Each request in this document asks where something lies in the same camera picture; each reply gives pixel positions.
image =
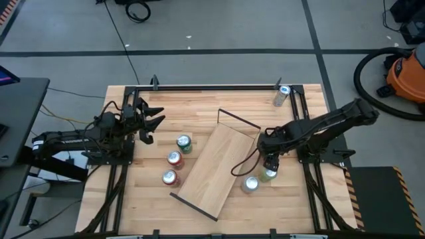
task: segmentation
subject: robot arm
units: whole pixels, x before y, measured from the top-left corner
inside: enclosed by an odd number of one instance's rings
[[[378,115],[366,101],[355,99],[338,110],[314,119],[299,119],[282,127],[267,128],[260,134],[257,148],[264,157],[265,168],[277,171],[279,155],[301,146],[306,146],[311,153],[318,153],[348,129],[375,123]]]
[[[110,104],[115,104],[121,114],[105,112]],[[33,138],[33,154],[37,159],[46,159],[61,151],[85,151],[89,164],[93,165],[105,164],[101,160],[104,156],[120,158],[126,154],[126,145],[133,141],[133,134],[137,131],[141,141],[153,143],[149,133],[165,119],[165,116],[159,116],[147,120],[146,117],[155,116],[164,108],[149,108],[142,98],[137,100],[136,108],[128,105],[119,109],[115,102],[109,102],[85,129],[44,132]]]

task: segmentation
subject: soda can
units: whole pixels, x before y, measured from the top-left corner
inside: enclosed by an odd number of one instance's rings
[[[167,161],[174,167],[175,170],[180,170],[185,165],[183,157],[178,151],[172,151],[171,153],[169,153],[167,156]]]
[[[180,186],[180,178],[174,170],[167,170],[164,172],[162,181],[172,188]]]
[[[260,176],[258,177],[260,181],[263,183],[268,182],[278,176],[278,172],[275,172],[273,170],[266,169],[263,167],[260,172]]]
[[[247,177],[245,178],[245,180],[242,181],[242,190],[245,193],[252,193],[257,190],[259,186],[260,182],[258,182],[258,179],[256,177]]]
[[[192,141],[188,135],[180,135],[177,138],[177,146],[184,154],[188,154],[192,151]]]
[[[291,88],[289,86],[280,86],[278,93],[274,96],[273,105],[276,107],[282,106],[290,92]]]

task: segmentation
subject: orange vacuum cleaner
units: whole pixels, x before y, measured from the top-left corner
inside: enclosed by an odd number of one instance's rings
[[[379,97],[400,96],[416,102],[419,110],[425,114],[425,42],[414,50],[388,47],[367,55],[354,72],[354,85],[359,95],[376,108],[394,116],[414,121],[425,121],[424,114],[411,114],[394,109],[374,97],[363,88],[360,75],[365,65],[382,54],[390,54],[384,61],[388,70],[386,85],[377,90]]]

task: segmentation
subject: wooden board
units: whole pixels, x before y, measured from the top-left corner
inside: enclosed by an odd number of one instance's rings
[[[304,88],[311,117],[326,113],[321,86],[306,84]],[[121,102],[123,92],[123,86],[110,86],[106,102]],[[281,157],[278,177],[262,183],[251,195],[242,192],[242,178],[237,178],[218,222],[170,197],[170,192],[178,193],[180,189],[170,189],[161,180],[161,174],[170,169],[166,156],[170,150],[178,149],[175,139],[184,133],[193,140],[193,151],[186,156],[185,167],[178,172],[185,181],[216,126],[219,108],[263,129],[294,120],[290,99],[277,108],[272,105],[275,94],[271,90],[142,92],[149,106],[165,107],[163,114],[167,117],[155,132],[152,145],[136,141],[135,158],[127,176],[120,234],[152,234],[154,229],[160,229],[161,234],[268,234],[270,228],[276,228],[278,233],[313,232],[303,169],[295,151]],[[232,127],[238,131],[252,129],[246,124]],[[241,171],[249,169],[254,161],[246,162]],[[329,201],[347,223],[356,226],[343,171],[328,164],[322,164],[321,168]],[[108,175],[109,167],[102,166],[86,183],[76,231],[86,227],[102,205]],[[324,228],[323,211],[320,204],[318,207]]]
[[[254,138],[218,123],[179,193],[172,195],[217,221],[236,179],[230,169],[248,156],[253,142]]]

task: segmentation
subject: gray floor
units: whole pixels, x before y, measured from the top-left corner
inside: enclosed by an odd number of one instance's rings
[[[387,0],[387,7],[394,1]],[[313,26],[322,49],[374,49],[406,47],[402,37],[382,26],[382,0],[308,0]],[[162,0],[149,3],[152,17],[137,25],[124,8],[108,1],[117,28],[128,50],[197,49],[313,49],[302,1],[298,0]],[[389,25],[396,26],[388,16]],[[76,52],[122,50],[103,5],[87,0],[27,0],[2,52]],[[162,84],[322,83],[314,51],[291,54],[172,54],[130,56],[142,84],[153,74]],[[337,106],[357,96],[353,72],[361,54],[324,55],[325,67]],[[125,56],[3,57],[0,65],[16,75],[47,77],[53,88],[103,96],[107,85],[135,84]],[[362,77],[371,92],[383,83],[381,60],[368,66]],[[408,102],[391,99],[402,109]],[[54,113],[81,121],[98,114],[100,99],[87,99],[49,91],[44,104]],[[372,126],[345,134],[357,154],[354,166],[394,165],[401,168],[414,204],[425,218],[425,167],[423,123],[405,121],[382,113]],[[33,131],[69,130],[59,119],[39,115]],[[17,226],[23,210],[22,195],[8,229],[10,238],[26,228]],[[41,221],[75,199],[42,199],[34,218]],[[24,238],[72,234],[78,204],[56,220]]]

